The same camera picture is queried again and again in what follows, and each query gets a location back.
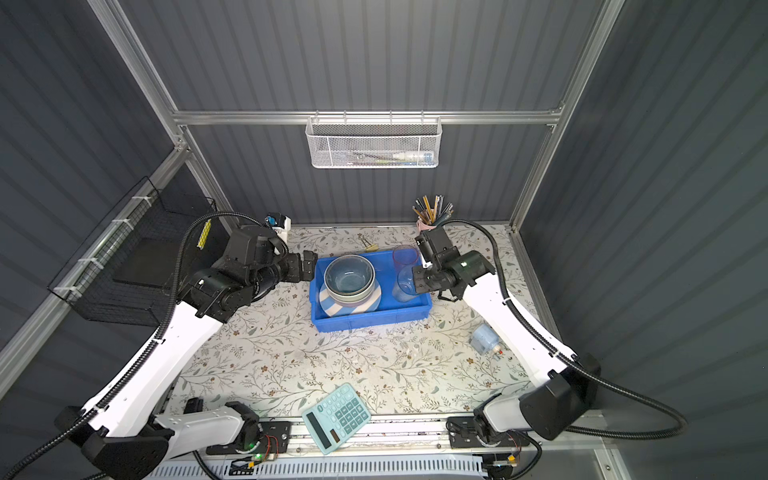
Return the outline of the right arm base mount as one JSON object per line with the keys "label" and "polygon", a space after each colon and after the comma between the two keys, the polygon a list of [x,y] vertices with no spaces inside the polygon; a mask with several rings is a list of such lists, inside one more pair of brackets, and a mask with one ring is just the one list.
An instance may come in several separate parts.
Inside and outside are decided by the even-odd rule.
{"label": "right arm base mount", "polygon": [[531,445],[524,436],[528,427],[517,400],[481,406],[469,416],[451,416],[445,422],[453,449],[520,450]]}

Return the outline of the blue grey bowl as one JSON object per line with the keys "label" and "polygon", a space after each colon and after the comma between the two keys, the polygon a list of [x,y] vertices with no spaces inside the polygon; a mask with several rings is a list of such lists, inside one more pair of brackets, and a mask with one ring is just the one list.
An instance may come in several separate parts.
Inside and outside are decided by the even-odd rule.
{"label": "blue grey bowl", "polygon": [[324,273],[324,284],[339,293],[357,293],[376,279],[373,264],[361,255],[344,255],[334,259]]}

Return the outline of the green bowl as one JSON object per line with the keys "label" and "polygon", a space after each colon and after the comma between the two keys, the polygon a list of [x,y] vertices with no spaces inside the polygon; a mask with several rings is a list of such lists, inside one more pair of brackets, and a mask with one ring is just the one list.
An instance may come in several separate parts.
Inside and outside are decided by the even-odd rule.
{"label": "green bowl", "polygon": [[357,292],[357,293],[339,293],[334,291],[331,288],[327,288],[326,292],[328,293],[328,296],[337,303],[354,304],[354,303],[366,301],[376,292],[376,290],[377,290],[377,286],[375,284],[372,284],[368,288],[361,290],[360,292]]}

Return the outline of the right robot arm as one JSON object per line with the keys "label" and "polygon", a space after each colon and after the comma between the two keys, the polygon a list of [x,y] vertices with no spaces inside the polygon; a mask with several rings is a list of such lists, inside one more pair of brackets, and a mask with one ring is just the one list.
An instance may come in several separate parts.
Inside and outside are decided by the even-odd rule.
{"label": "right robot arm", "polygon": [[487,439],[503,432],[533,431],[553,440],[569,428],[595,400],[597,385],[564,360],[575,352],[553,336],[506,287],[498,244],[491,243],[491,259],[478,251],[462,253],[442,227],[416,237],[423,264],[412,269],[416,291],[445,291],[448,301],[463,301],[511,350],[531,384],[520,394],[496,394],[474,410],[478,433]]}

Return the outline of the pink translucent tumbler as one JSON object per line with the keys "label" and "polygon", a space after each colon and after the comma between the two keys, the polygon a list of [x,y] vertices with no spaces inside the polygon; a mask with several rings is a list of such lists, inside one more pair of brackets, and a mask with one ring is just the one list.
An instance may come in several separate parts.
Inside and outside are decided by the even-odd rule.
{"label": "pink translucent tumbler", "polygon": [[406,268],[412,268],[420,264],[420,253],[417,248],[411,245],[401,245],[392,251],[393,265],[397,271]]}

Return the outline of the blue translucent tumbler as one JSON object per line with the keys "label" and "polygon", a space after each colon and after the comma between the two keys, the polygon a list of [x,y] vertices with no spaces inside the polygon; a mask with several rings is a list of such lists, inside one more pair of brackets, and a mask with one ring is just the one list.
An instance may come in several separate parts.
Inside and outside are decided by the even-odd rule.
{"label": "blue translucent tumbler", "polygon": [[412,265],[403,266],[397,272],[393,284],[392,296],[395,300],[401,303],[410,302],[418,297],[414,284]]}

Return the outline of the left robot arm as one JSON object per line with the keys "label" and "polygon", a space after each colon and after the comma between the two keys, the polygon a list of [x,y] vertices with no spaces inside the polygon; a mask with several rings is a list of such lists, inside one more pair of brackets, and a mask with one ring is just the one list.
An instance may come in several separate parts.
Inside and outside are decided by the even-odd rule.
{"label": "left robot arm", "polygon": [[240,214],[222,256],[193,273],[183,271],[189,240],[217,218],[196,219],[180,241],[170,277],[169,304],[153,335],[123,369],[82,408],[57,419],[65,437],[97,468],[97,478],[143,479],[169,458],[214,445],[233,445],[241,455],[271,446],[258,415],[239,401],[204,411],[157,415],[156,405],[199,348],[234,314],[263,299],[278,284],[314,278],[316,253],[287,245],[289,217],[264,221]]}

